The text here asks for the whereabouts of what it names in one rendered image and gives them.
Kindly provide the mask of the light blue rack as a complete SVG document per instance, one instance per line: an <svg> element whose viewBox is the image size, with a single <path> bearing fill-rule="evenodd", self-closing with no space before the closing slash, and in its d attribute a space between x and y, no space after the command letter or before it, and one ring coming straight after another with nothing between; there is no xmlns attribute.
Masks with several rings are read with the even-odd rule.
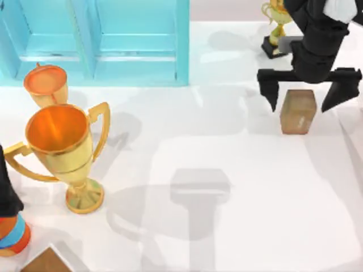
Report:
<svg viewBox="0 0 363 272"><path fill-rule="evenodd" d="M186 86L189 0L0 0L0 86L47 64L70 86Z"/></svg>

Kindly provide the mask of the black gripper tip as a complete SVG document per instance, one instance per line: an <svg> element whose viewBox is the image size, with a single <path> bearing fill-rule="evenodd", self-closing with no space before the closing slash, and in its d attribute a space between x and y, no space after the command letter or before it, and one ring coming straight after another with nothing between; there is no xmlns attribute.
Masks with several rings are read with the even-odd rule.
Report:
<svg viewBox="0 0 363 272"><path fill-rule="evenodd" d="M24 204L12 187L3 148L0 145L0 218L16 216L23 209Z"/></svg>

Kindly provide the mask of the gold trophy with black base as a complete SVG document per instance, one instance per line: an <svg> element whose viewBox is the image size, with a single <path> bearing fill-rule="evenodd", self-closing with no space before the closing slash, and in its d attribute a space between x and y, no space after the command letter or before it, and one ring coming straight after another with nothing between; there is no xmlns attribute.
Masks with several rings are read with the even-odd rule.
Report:
<svg viewBox="0 0 363 272"><path fill-rule="evenodd" d="M285 36L284 25L290 23L292 18L285 9L284 0L269 0L261 6L262 13L268 17L269 23L276 22L276 28L265 36L261 48L269 59L283 57L286 53L278 49L278 41Z"/></svg>

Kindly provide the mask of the pale grey rounded box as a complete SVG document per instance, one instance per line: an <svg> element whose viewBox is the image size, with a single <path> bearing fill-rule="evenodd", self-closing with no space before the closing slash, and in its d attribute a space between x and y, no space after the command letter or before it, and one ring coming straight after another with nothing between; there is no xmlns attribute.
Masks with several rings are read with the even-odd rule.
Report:
<svg viewBox="0 0 363 272"><path fill-rule="evenodd" d="M280 53L289 54L292 52L291 43L294 41L301 41L303 36L282 36L278 40L278 49Z"/></svg>

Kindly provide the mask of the brown wooden block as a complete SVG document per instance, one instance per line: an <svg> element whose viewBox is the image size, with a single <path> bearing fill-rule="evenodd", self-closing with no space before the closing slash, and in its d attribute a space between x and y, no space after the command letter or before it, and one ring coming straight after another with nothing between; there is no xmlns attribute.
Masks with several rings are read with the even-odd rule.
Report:
<svg viewBox="0 0 363 272"><path fill-rule="evenodd" d="M280 112L281 131L286 135L305 135L317 111L313 90L288 90Z"/></svg>

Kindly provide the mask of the small orange gold cup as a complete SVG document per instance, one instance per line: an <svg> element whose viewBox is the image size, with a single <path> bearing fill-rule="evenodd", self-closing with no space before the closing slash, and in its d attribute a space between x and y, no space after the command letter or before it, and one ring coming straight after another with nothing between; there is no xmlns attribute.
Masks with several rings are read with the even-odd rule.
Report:
<svg viewBox="0 0 363 272"><path fill-rule="evenodd" d="M37 62L36 67L25 76L23 85L40 108L67 103L67 73L59 66Z"/></svg>

